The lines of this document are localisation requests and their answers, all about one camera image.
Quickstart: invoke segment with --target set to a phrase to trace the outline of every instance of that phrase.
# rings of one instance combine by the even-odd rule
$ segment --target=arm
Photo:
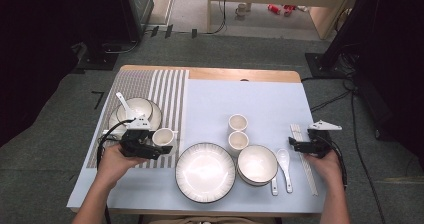
[[[114,145],[105,149],[96,177],[72,224],[101,223],[107,198],[116,182],[129,168],[146,161],[124,157],[120,148],[120,145]]]
[[[336,153],[331,151],[322,159],[305,155],[305,159],[315,166],[327,184],[327,195],[320,223],[350,223],[340,163]]]

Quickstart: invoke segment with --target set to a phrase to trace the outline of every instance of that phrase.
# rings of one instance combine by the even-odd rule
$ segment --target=dishware
[[[290,166],[290,155],[286,149],[280,149],[277,152],[277,161],[281,169],[284,172],[286,178],[286,189],[288,193],[293,192],[293,187],[290,180],[289,166]]]
[[[126,101],[128,108],[130,108],[133,112],[132,115],[135,115],[135,117],[139,117],[144,115],[147,119],[150,118],[153,112],[152,104],[149,100],[144,98],[131,98]],[[121,105],[118,107],[118,110],[116,111],[116,117],[118,121],[124,121],[127,120],[127,111],[125,110],[124,105]]]
[[[277,176],[271,180],[271,193],[273,196],[278,196]]]
[[[238,4],[236,14],[239,17],[244,17],[246,15],[246,3]]]
[[[122,104],[122,107],[123,107],[123,108],[124,108],[124,110],[125,110],[125,116],[126,116],[126,119],[127,119],[127,120],[132,120],[132,119],[136,118],[136,117],[137,117],[137,113],[135,113],[135,111],[134,111],[133,109],[131,109],[131,108],[128,106],[128,104],[127,104],[127,102],[125,101],[125,98],[124,98],[124,96],[122,95],[122,93],[117,92],[117,93],[116,93],[116,96],[118,97],[119,101],[120,101],[120,102],[121,102],[121,104]]]
[[[162,111],[160,110],[158,105],[156,105],[156,103],[154,103],[152,101],[149,101],[149,102],[152,105],[152,114],[148,118],[148,120],[150,122],[150,130],[156,131],[159,128],[160,124],[162,123]],[[117,113],[118,108],[120,108],[120,107],[121,106],[118,106],[112,111],[112,113],[109,117],[109,129],[112,128],[113,126],[115,126],[116,124],[118,124],[120,122],[120,120],[126,119],[125,112],[119,112],[119,114]],[[116,136],[117,140],[119,140],[119,139],[122,138],[122,135],[126,131],[127,131],[127,128],[125,127],[125,125],[120,125],[117,128],[115,128],[115,130],[111,134]]]
[[[177,131],[173,131],[169,128],[161,128],[153,134],[152,142],[153,145],[164,147],[164,146],[171,146],[171,152],[168,154],[164,154],[162,156],[172,156],[177,151],[177,138],[175,134],[177,134]]]
[[[253,186],[268,184],[278,171],[277,159],[273,152],[260,145],[244,148],[237,159],[240,177]]]
[[[187,198],[201,203],[223,198],[233,187],[235,176],[233,159],[213,143],[189,147],[175,168],[178,188]]]
[[[228,133],[234,131],[245,131],[247,128],[247,118],[241,114],[234,114],[228,119]]]
[[[148,118],[150,122],[150,130],[156,131],[160,124],[162,123],[162,111],[160,110],[159,106],[156,105],[153,101],[150,101],[150,104],[152,105],[152,115]]]
[[[252,10],[252,3],[251,2],[246,3],[246,11],[250,12],[251,10]]]
[[[241,150],[249,145],[249,137],[241,131],[232,132],[228,136],[228,152],[233,157],[238,157]]]

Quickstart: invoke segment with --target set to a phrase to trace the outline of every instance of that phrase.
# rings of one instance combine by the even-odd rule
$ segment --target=plate rim
[[[234,169],[234,178],[233,178],[233,182],[231,183],[231,187],[228,189],[228,191],[224,194],[224,195],[222,195],[220,198],[218,198],[218,199],[216,199],[216,200],[212,200],[212,201],[205,201],[205,202],[202,202],[202,201],[197,201],[197,200],[193,200],[192,198],[190,198],[187,194],[185,194],[182,190],[181,190],[181,187],[180,187],[180,185],[178,184],[178,180],[177,180],[177,169],[178,169],[178,163],[180,162],[180,159],[181,159],[181,157],[184,155],[184,153],[186,153],[189,149],[191,149],[191,148],[193,148],[194,146],[198,146],[198,145],[215,145],[215,146],[217,146],[217,147],[219,147],[219,148],[221,148],[229,157],[230,157],[230,159],[231,159],[231,163],[233,164],[232,165],[232,167],[233,167],[233,169]],[[177,161],[177,164],[175,165],[175,182],[176,182],[176,184],[177,184],[177,187],[178,187],[178,189],[180,190],[180,192],[184,195],[184,196],[186,196],[188,199],[190,199],[191,201],[194,201],[194,202],[197,202],[197,203],[202,203],[202,204],[204,204],[204,203],[213,203],[213,202],[216,202],[216,201],[219,201],[219,200],[221,200],[222,198],[224,198],[225,196],[227,196],[228,195],[228,193],[233,189],[233,187],[234,187],[234,184],[235,184],[235,182],[236,182],[236,178],[237,178],[237,170],[236,170],[236,163],[234,162],[234,159],[233,159],[233,157],[228,153],[228,151],[227,150],[225,150],[225,148],[223,148],[222,146],[220,146],[220,145],[218,145],[218,144],[215,144],[215,143],[212,143],[212,142],[199,142],[199,143],[196,143],[196,144],[194,144],[194,145],[192,145],[192,146],[190,146],[189,148],[187,148],[186,150],[184,150],[184,152],[180,155],[180,157],[178,158],[178,161]]]

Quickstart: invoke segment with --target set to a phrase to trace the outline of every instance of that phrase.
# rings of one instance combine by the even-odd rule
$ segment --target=floor
[[[173,31],[207,33],[207,0],[153,0],[150,29],[159,26],[166,30],[173,25]],[[239,18],[235,10],[239,3],[225,3],[225,26],[218,35],[284,38],[296,40],[321,40],[307,11],[294,10],[288,17],[268,10],[268,4],[252,4],[251,11]],[[215,32],[223,24],[224,3],[212,2],[211,28]],[[334,31],[326,40],[331,42]]]

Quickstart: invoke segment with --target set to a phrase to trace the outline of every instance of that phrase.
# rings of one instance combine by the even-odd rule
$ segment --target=stacked cups
[[[228,152],[233,157],[238,157],[241,150],[249,145],[249,137],[245,131],[247,119],[241,114],[234,114],[228,120]]]

